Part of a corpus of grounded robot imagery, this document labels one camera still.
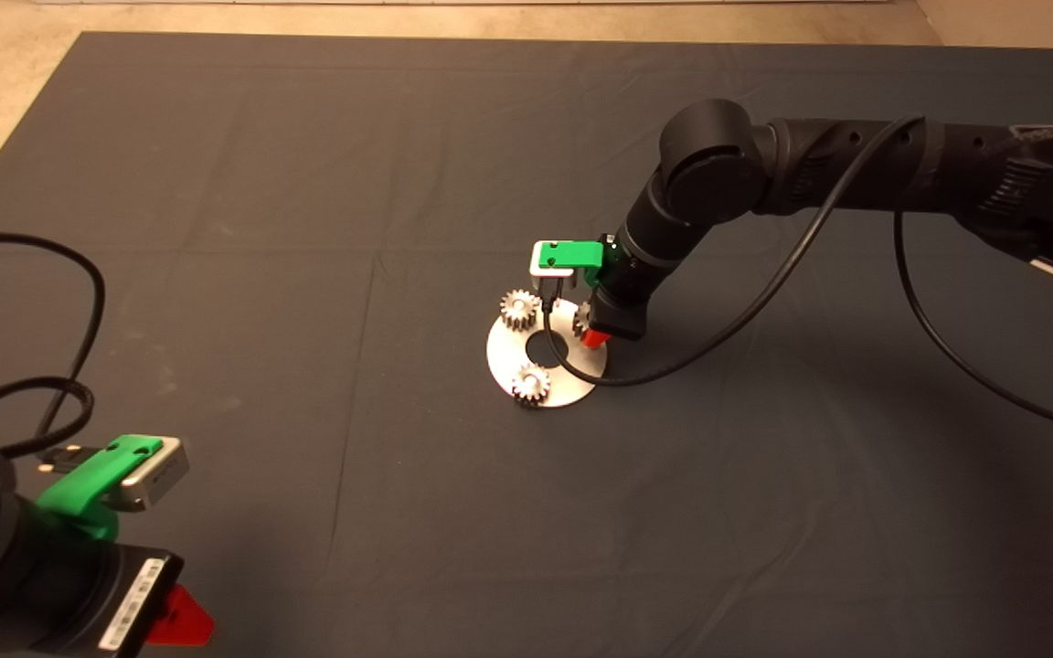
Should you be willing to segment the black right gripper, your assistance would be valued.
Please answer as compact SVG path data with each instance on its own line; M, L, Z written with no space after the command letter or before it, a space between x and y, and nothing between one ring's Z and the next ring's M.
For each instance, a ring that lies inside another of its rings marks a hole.
M580 334L580 344L596 350L611 337L639 341L647 333L645 267L638 260L622 260L597 273L590 292L590 330Z

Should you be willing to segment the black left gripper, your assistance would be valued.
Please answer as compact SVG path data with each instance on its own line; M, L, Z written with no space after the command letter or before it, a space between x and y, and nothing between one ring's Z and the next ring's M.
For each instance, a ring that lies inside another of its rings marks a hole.
M41 589L45 655L137 655L146 645L208 645L216 622L175 586L184 559L166 549L101 546Z

